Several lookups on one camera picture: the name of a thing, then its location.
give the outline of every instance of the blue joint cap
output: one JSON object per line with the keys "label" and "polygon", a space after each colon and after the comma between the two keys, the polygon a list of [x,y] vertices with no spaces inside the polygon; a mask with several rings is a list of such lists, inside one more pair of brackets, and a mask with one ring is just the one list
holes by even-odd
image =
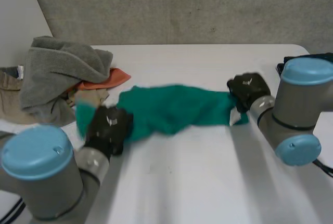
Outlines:
{"label": "blue joint cap", "polygon": [[73,157],[73,147],[62,129],[38,126],[7,141],[1,152],[3,169],[27,181],[43,180],[63,170]]}
{"label": "blue joint cap", "polygon": [[289,166],[302,166],[313,162],[322,146],[314,135],[298,135],[285,139],[275,149],[275,154]]}
{"label": "blue joint cap", "polygon": [[333,64],[316,58],[289,60],[281,74],[283,81],[293,85],[320,85],[333,80]]}

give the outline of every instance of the table surface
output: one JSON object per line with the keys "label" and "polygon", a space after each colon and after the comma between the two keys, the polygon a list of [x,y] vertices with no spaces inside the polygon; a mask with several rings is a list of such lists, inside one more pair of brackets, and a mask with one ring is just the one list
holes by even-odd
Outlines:
{"label": "table surface", "polygon": [[[106,104],[134,85],[180,83],[227,91],[236,74],[259,72],[276,95],[276,65],[284,56],[308,54],[297,45],[94,46],[114,54],[112,65],[132,78],[109,90]],[[333,166],[332,113],[323,113],[315,134],[320,158]],[[29,126],[0,121],[0,130]],[[64,130],[82,145],[75,125]],[[251,122],[242,126],[189,127],[173,137],[159,134],[111,159],[108,175],[87,224],[331,224],[333,179],[314,165],[288,167]],[[17,196],[0,192],[0,216]],[[16,223],[27,223],[26,210]]]}

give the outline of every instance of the concrete wall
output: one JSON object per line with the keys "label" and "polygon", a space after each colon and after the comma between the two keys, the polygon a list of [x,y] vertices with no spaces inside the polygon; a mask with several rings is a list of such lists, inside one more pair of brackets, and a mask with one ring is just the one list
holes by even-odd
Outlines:
{"label": "concrete wall", "polygon": [[38,0],[56,37],[107,44],[289,43],[333,51],[333,0]]}
{"label": "concrete wall", "polygon": [[51,32],[37,0],[0,0],[0,67],[24,63],[39,35]]}

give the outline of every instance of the white wall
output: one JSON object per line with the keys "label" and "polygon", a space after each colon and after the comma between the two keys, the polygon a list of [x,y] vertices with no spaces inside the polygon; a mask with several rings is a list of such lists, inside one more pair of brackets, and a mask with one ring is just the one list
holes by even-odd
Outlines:
{"label": "white wall", "polygon": [[37,0],[0,0],[0,67],[24,63],[34,37],[51,36]]}

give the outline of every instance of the green cloth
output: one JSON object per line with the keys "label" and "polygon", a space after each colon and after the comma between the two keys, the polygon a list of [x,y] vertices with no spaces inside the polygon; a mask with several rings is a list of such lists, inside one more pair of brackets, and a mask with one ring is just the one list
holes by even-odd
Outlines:
{"label": "green cloth", "polygon": [[[227,125],[235,106],[227,92],[208,91],[183,85],[153,88],[134,86],[120,93],[117,107],[134,114],[128,141],[149,137],[157,131],[173,135],[189,125]],[[242,115],[237,124],[248,122]]]}

